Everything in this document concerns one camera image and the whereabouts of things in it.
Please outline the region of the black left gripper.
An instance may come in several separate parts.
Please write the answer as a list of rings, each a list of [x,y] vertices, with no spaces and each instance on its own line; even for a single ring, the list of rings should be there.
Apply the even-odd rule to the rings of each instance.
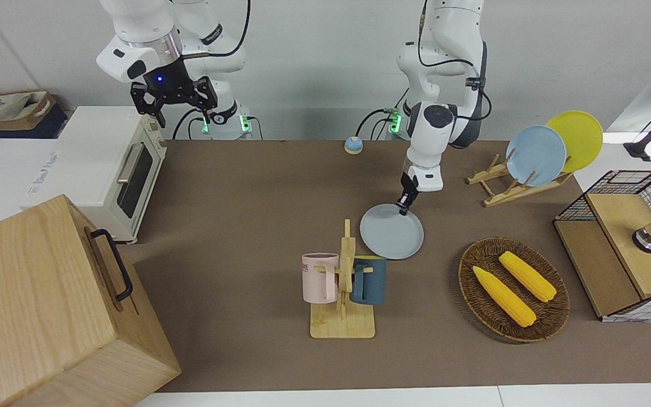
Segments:
[[[411,205],[413,205],[413,202],[419,194],[418,181],[415,182],[412,177],[409,177],[408,173],[402,173],[401,186],[403,187],[403,192],[400,197],[398,213],[401,216],[406,216],[410,211]]]

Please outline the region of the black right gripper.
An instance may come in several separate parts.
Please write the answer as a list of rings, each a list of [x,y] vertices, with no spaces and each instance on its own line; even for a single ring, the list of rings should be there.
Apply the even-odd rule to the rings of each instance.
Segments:
[[[161,113],[164,104],[189,103],[202,112],[217,107],[217,95],[209,77],[191,80],[183,59],[158,67],[143,75],[145,84],[131,84],[130,95],[139,114],[156,119],[166,127]]]

